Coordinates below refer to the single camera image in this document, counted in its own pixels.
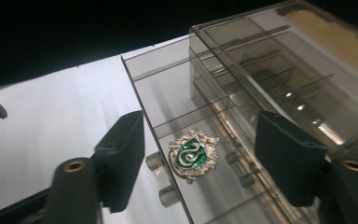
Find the green and silver badge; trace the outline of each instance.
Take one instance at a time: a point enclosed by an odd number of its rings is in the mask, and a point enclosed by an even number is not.
[[[218,142],[218,137],[208,137],[203,131],[190,129],[189,133],[170,142],[169,160],[173,171],[188,184],[204,176],[216,166]]]

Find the clear acrylic case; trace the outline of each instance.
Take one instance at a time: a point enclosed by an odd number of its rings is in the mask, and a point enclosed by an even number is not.
[[[290,119],[330,157],[358,158],[358,30],[306,2],[194,26],[124,64],[165,160],[189,128],[221,139],[205,177],[188,185],[169,173],[190,221],[318,223],[315,206],[291,206],[255,158],[261,110]]]

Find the white surface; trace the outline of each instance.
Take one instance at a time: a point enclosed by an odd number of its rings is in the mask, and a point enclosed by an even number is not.
[[[0,209],[48,188],[61,162],[90,157],[119,117],[141,109],[120,56],[4,88],[0,104],[8,113],[0,119]],[[146,155],[158,150],[147,125],[145,144]],[[104,223],[188,222],[181,204],[160,204],[145,162],[128,208],[103,216]]]

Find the screw hole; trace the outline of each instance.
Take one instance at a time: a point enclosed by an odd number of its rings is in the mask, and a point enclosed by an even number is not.
[[[358,162],[357,161],[348,161],[348,160],[346,160],[346,161],[343,161],[342,164],[346,168],[358,172]]]
[[[83,169],[85,165],[86,164],[83,161],[73,161],[68,165],[66,165],[65,168],[63,168],[63,170],[68,173],[76,172]]]

